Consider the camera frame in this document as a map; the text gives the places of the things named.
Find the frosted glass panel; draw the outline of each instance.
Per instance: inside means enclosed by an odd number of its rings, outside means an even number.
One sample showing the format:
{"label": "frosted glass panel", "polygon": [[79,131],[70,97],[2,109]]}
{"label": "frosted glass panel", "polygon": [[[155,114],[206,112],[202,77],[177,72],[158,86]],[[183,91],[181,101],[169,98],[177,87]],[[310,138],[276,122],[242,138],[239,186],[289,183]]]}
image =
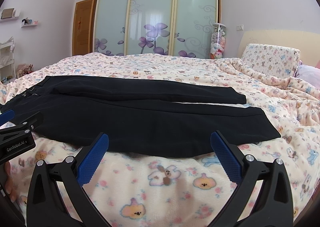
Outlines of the frosted glass panel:
{"label": "frosted glass panel", "polygon": [[174,56],[209,58],[216,0],[177,0]]}
{"label": "frosted glass panel", "polygon": [[168,54],[172,0],[131,0],[126,54]]}
{"label": "frosted glass panel", "polygon": [[95,25],[95,52],[123,55],[128,0],[99,0]]}

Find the purple flower decal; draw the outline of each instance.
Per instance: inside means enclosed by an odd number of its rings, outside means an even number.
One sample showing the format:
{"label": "purple flower decal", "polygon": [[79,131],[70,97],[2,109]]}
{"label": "purple flower decal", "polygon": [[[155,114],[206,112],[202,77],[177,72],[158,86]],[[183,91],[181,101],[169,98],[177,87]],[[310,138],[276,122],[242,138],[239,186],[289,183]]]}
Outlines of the purple flower decal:
{"label": "purple flower decal", "polygon": [[189,53],[189,54],[187,54],[187,52],[184,51],[184,50],[179,51],[178,54],[179,54],[180,56],[182,56],[182,57],[191,57],[191,58],[196,57],[196,55],[195,55],[194,53]]}
{"label": "purple flower decal", "polygon": [[164,50],[163,50],[163,48],[162,47],[156,47],[156,48],[154,48],[153,49],[153,52],[155,53],[155,54],[161,54],[161,55],[168,55],[168,51],[166,51],[166,52],[164,52]]}
{"label": "purple flower decal", "polygon": [[103,53],[103,54],[105,54],[107,56],[114,56],[114,54],[111,54],[111,51],[109,51],[109,50],[107,50],[106,53]]}
{"label": "purple flower decal", "polygon": [[144,26],[145,29],[150,30],[149,32],[146,33],[146,36],[148,37],[157,37],[158,35],[162,36],[162,37],[167,37],[170,35],[169,31],[166,31],[164,29],[166,29],[168,26],[164,23],[157,23],[155,26],[151,25],[151,24],[146,24]]}
{"label": "purple flower decal", "polygon": [[146,39],[144,36],[143,37],[140,37],[139,40],[141,41],[141,43],[139,43],[138,45],[140,47],[153,47],[153,44],[151,42],[153,42],[153,39],[152,38],[148,38]]}
{"label": "purple flower decal", "polygon": [[97,49],[98,50],[98,48],[100,47],[100,49],[102,49],[102,50],[105,50],[106,49],[106,43],[107,43],[108,41],[105,39],[105,38],[102,38],[101,40],[99,40],[98,38],[96,38],[95,40],[94,40],[94,49]]}

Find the finger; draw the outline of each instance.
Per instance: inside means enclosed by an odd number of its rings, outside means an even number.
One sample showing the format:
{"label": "finger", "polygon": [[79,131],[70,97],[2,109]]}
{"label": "finger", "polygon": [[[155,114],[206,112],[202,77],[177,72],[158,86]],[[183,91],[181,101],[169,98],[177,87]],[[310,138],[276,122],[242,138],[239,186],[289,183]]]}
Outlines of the finger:
{"label": "finger", "polygon": [[11,202],[14,202],[17,199],[17,192],[12,189],[11,194],[9,195]]}
{"label": "finger", "polygon": [[10,165],[10,162],[7,161],[5,164],[4,164],[4,170],[5,172],[7,173],[7,175],[11,175],[11,165]]}
{"label": "finger", "polygon": [[11,194],[12,187],[13,187],[12,178],[10,176],[8,176],[7,182],[5,182],[5,185],[4,185],[4,188],[5,188],[5,191],[7,192],[7,194]]}

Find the wooden headboard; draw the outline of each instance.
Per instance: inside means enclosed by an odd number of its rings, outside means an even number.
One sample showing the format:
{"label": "wooden headboard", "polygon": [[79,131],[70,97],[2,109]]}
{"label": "wooden headboard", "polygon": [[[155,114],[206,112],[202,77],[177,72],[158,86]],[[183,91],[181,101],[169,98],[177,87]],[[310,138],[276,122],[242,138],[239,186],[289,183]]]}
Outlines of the wooden headboard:
{"label": "wooden headboard", "polygon": [[300,50],[300,59],[303,64],[320,68],[320,34],[297,30],[252,30],[243,34],[238,57],[247,44],[272,44],[293,47]]}

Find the black pants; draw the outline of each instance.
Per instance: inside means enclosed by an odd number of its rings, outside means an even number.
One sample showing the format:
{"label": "black pants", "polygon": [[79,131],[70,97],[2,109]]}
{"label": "black pants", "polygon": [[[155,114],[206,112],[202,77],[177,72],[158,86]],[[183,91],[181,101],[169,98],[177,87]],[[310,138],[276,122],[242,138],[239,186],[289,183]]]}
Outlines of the black pants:
{"label": "black pants", "polygon": [[240,145],[280,137],[260,108],[176,102],[240,103],[231,87],[199,86],[164,80],[90,76],[46,77],[2,108],[13,123],[40,111],[40,134],[86,146],[100,133],[108,151],[185,158],[212,152],[210,135],[220,130]]}

